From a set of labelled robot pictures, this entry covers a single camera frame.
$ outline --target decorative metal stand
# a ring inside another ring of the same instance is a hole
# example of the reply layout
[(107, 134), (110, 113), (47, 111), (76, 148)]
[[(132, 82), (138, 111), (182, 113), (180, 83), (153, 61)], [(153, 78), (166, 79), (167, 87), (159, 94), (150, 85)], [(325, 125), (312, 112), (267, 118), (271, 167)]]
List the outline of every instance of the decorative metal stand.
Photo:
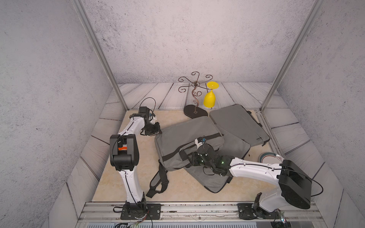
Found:
[(196, 97), (199, 97), (200, 95), (201, 95), (201, 91), (198, 91), (198, 92), (195, 92), (195, 90), (196, 90), (196, 88), (197, 87), (200, 87), (200, 88), (203, 88), (203, 89), (208, 89), (208, 90), (211, 90), (211, 89), (209, 89), (209, 88), (206, 88), (206, 87), (202, 87), (202, 86), (200, 86), (200, 84), (204, 84), (204, 83), (206, 83), (207, 81), (210, 81), (210, 80), (212, 80), (213, 79), (213, 76), (212, 75), (210, 75), (210, 74), (207, 74), (206, 76), (205, 76), (205, 78), (208, 78), (208, 80), (206, 80), (206, 81), (204, 81), (204, 82), (198, 82), (198, 80), (199, 80), (199, 76), (200, 76), (200, 73), (199, 72), (197, 72), (197, 71), (194, 71), (194, 72), (192, 72), (191, 73), (191, 75), (196, 75), (196, 73), (198, 73), (198, 78), (194, 81), (194, 82), (192, 82), (192, 81), (190, 81), (187, 77), (185, 77), (185, 76), (183, 76), (183, 77), (180, 77), (179, 79), (178, 79), (178, 81), (179, 82), (184, 82), (184, 80), (186, 79), (186, 80), (188, 80), (191, 84), (190, 85), (184, 85), (184, 86), (180, 86), (179, 87), (179, 89), (178, 89), (178, 91), (180, 92), (180, 93), (185, 93), (186, 92), (186, 88), (183, 88), (183, 87), (194, 87), (194, 89), (191, 91), (191, 94), (192, 94), (192, 96), (193, 96), (193, 98), (194, 98), (194, 100), (193, 100), (193, 103), (194, 104), (196, 104), (196, 105), (187, 105), (187, 106), (185, 106), (184, 107), (184, 114), (186, 115), (186, 116), (189, 116), (190, 118), (197, 118), (197, 117), (201, 117), (201, 116), (208, 116), (208, 113), (205, 111), (205, 110), (203, 110), (203, 109), (201, 109), (201, 108), (199, 108), (198, 106), (199, 106), (199, 100), (196, 98)]

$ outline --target mounting plate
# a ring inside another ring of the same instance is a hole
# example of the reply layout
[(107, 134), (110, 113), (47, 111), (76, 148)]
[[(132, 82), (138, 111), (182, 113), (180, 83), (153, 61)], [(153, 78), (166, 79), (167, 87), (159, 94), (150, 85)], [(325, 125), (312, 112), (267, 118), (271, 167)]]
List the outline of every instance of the mounting plate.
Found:
[[(252, 220), (256, 218), (255, 210), (252, 208), (252, 204), (237, 204), (238, 206), (238, 217), (243, 220)], [(280, 219), (280, 216), (276, 211), (268, 212), (267, 215), (264, 215), (263, 219)]]
[[(161, 214), (161, 204), (147, 204), (148, 215), (146, 220), (159, 220)], [(123, 206), (122, 214), (120, 215), (121, 220), (135, 220), (133, 210), (130, 213), (127, 212), (126, 206)]]
[(201, 117), (201, 116), (208, 116), (207, 111), (205, 111), (204, 109), (201, 109), (199, 107), (196, 107), (196, 114), (194, 113), (194, 111), (195, 111), (195, 105), (189, 104), (184, 107), (184, 114), (186, 116), (189, 116), (192, 119)]

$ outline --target beige marble tabletop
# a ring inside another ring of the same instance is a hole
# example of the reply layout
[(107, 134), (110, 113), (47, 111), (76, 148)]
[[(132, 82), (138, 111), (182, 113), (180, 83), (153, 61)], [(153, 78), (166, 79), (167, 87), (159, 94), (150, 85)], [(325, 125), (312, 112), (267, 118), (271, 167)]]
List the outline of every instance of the beige marble tabletop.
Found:
[[(129, 116), (137, 112), (135, 110), (126, 112), (120, 130), (124, 129), (128, 124)], [(161, 125), (161, 129), (190, 119), (184, 115), (182, 110), (156, 110), (154, 113), (156, 114), (157, 122)], [(138, 179), (146, 194), (149, 190), (151, 179), (158, 171), (158, 156), (154, 143), (155, 136), (142, 136), (138, 134), (136, 138), (139, 150), (139, 163), (137, 165)], [(262, 153), (268, 151), (271, 151), (268, 144), (265, 146), (258, 145), (251, 147), (245, 156), (245, 160), (256, 162)], [(167, 190), (161, 194), (156, 194), (153, 198), (146, 197), (147, 201), (254, 201), (259, 192), (267, 192), (275, 187), (264, 181), (245, 177), (234, 177), (220, 192), (212, 193), (205, 189), (184, 169), (168, 172), (167, 177), (169, 179)], [(126, 197), (122, 177), (110, 165), (108, 160), (92, 201), (124, 202)]]

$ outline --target aluminum frame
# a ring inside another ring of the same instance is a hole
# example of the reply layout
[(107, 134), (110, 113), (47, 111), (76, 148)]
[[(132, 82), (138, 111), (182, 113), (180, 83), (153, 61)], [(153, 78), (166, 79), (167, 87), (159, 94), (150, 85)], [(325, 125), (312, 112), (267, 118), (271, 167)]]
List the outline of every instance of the aluminum frame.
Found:
[[(161, 217), (158, 222), (243, 222), (238, 217), (238, 203), (242, 202), (153, 202), (161, 204)], [(121, 222), (120, 213), (114, 213), (115, 206), (123, 206), (124, 202), (87, 202), (78, 219), (78, 224), (85, 225), (89, 222)], [(288, 221), (315, 221), (323, 222), (314, 202), (308, 210), (294, 206), (280, 208)], [(274, 219), (253, 219), (257, 221), (273, 221)]]
[(283, 65), (281, 66), (274, 82), (272, 83), (270, 89), (269, 89), (269, 93), (267, 94), (265, 100), (263, 101), (262, 105), (261, 105), (261, 112), (263, 113), (264, 110), (266, 109), (266, 107), (268, 106), (272, 96), (274, 95), (276, 89), (279, 87), (282, 79), (285, 76), (285, 73), (287, 72), (290, 64), (292, 63), (293, 59), (295, 58), (296, 54), (299, 51), (299, 48), (301, 46), (301, 44), (303, 43), (305, 37), (307, 36), (309, 30), (311, 29), (315, 19), (317, 18), (319, 12), (321, 11), (323, 4), (324, 4), (325, 0), (316, 0), (316, 2), (314, 3), (306, 21), (304, 22), (301, 30), (299, 31), (293, 46), (291, 47)]
[(118, 97), (120, 103), (122, 104), (123, 108), (125, 110), (129, 110), (128, 106), (123, 98), (122, 93), (120, 92), (119, 86), (115, 81), (115, 78), (113, 76), (113, 72), (110, 69), (110, 66), (108, 64), (108, 61), (103, 53), (103, 50), (101, 49), (101, 46), (96, 38), (96, 35), (94, 33), (94, 30), (92, 29), (92, 26), (90, 24), (90, 21), (86, 15), (86, 12), (84, 10), (84, 7), (82, 6), (82, 3), (80, 2), (80, 0), (72, 0), (72, 3), (74, 5), (74, 8), (78, 14), (78, 17), (80, 18), (80, 21), (86, 31), (86, 34), (88, 35), (92, 46), (94, 47), (94, 50), (96, 52), (97, 57), (99, 58), (104, 70), (105, 70), (105, 74), (107, 75), (110, 84), (112, 85), (116, 96)]

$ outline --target gray laptop bag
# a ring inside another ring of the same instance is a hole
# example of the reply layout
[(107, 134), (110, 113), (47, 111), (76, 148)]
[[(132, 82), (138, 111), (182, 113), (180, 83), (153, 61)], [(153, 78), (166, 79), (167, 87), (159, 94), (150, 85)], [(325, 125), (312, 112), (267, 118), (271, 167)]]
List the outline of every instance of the gray laptop bag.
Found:
[[(156, 193), (167, 189), (167, 172), (184, 168), (192, 177), (199, 181), (207, 190), (217, 193), (232, 179), (229, 176), (219, 176), (203, 166), (191, 166), (191, 154), (197, 151), (195, 139), (205, 137), (206, 142), (220, 155), (230, 155), (243, 158), (250, 145), (242, 139), (215, 125), (206, 116), (191, 119), (162, 129), (157, 135), (155, 144), (159, 157), (159, 171), (151, 180), (150, 190), (146, 196), (152, 198)], [(162, 184), (161, 190), (156, 187)]]
[[(221, 132), (207, 116), (178, 123), (161, 131), (162, 133), (155, 137), (160, 166), (159, 171), (151, 180), (150, 190), (146, 194), (150, 198), (156, 193), (162, 193), (166, 190), (169, 183), (167, 171), (191, 166), (188, 155), (197, 151), (195, 139), (204, 136), (206, 142), (214, 150), (218, 150), (224, 144)], [(156, 187), (160, 183), (162, 184), (161, 190), (156, 191)]]
[(262, 125), (242, 105), (235, 104), (214, 110), (209, 116), (214, 123), (251, 146), (265, 145), (270, 140)]

